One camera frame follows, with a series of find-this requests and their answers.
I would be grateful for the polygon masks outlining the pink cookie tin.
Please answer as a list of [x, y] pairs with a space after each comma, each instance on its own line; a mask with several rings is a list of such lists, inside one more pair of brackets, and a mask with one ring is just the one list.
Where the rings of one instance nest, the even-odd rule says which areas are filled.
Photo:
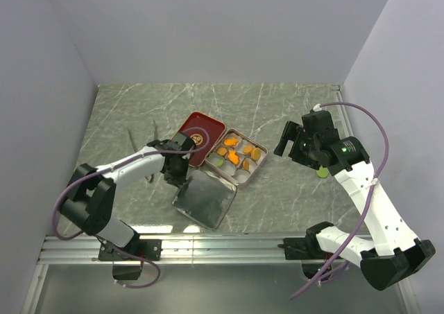
[[205, 165], [238, 188], [258, 174], [268, 150], [235, 129], [227, 130], [205, 156]]

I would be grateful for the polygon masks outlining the orange fish cookie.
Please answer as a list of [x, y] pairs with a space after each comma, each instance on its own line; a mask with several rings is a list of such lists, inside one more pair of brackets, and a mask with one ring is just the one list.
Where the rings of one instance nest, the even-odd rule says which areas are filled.
[[236, 147], [239, 140], [236, 137], [228, 137], [223, 141], [223, 144], [228, 147]]

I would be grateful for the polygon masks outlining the orange scalloped cookie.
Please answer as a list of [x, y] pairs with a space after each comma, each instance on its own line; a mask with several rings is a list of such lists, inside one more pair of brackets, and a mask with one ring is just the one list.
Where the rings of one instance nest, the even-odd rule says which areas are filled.
[[225, 155], [227, 153], [227, 149], [222, 147], [216, 151], [219, 155]]

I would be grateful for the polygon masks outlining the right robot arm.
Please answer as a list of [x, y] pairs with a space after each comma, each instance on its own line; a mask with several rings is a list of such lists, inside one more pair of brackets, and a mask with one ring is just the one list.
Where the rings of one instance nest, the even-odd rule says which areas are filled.
[[328, 111], [312, 111], [301, 124], [287, 121], [274, 154], [283, 155], [288, 142], [293, 144], [293, 162], [314, 170], [326, 168], [342, 186], [371, 239], [322, 222], [307, 229], [302, 240], [283, 240], [279, 246], [286, 259], [321, 259], [329, 254], [329, 263], [344, 259], [358, 266], [373, 288], [384, 290], [417, 273], [435, 255], [432, 242], [420, 239], [394, 207], [361, 142], [353, 136], [340, 138]]

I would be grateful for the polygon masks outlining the silver tin lid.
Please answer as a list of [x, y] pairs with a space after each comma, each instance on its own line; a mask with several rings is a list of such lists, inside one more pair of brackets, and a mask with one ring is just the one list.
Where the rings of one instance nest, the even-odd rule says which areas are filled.
[[206, 229], [219, 227], [237, 194], [237, 187], [204, 169], [193, 170], [177, 191], [172, 205], [182, 215]]

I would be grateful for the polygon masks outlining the round waffle cookie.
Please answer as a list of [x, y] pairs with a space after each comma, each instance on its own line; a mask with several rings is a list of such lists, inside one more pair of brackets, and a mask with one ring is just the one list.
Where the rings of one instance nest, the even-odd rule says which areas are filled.
[[262, 156], [262, 152], [259, 148], [253, 148], [250, 152], [250, 157], [252, 160], [258, 161]]

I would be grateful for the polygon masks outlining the grey metal tongs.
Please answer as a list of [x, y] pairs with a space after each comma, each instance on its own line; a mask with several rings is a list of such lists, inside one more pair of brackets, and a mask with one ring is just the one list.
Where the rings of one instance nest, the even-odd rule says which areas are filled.
[[151, 142], [152, 140], [158, 140], [159, 134], [158, 134], [158, 125], [156, 120], [152, 121], [152, 126], [153, 126], [152, 137], [149, 137], [143, 143], [137, 137], [135, 137], [133, 131], [130, 128], [127, 128], [128, 138], [130, 141], [130, 145], [133, 149], [133, 152], [141, 150], [147, 143]]

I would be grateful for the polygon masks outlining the orange round cookie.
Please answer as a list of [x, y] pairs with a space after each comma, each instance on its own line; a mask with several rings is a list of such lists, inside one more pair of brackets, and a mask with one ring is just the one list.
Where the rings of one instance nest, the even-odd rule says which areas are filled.
[[242, 149], [242, 153], [245, 154], [245, 155], [248, 155], [252, 150], [253, 150], [252, 146], [245, 146]]

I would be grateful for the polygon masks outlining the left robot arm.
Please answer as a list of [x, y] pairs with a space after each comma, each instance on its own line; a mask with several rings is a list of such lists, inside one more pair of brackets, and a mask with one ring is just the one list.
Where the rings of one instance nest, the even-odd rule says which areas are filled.
[[116, 192], [156, 173], [163, 174], [164, 181], [172, 186], [183, 185], [189, 167], [187, 155], [195, 149], [192, 138], [179, 132], [172, 139], [152, 141], [104, 166], [82, 164], [57, 199], [54, 213], [75, 224], [80, 233], [111, 243], [122, 259], [131, 260], [141, 252], [139, 234], [112, 216]]

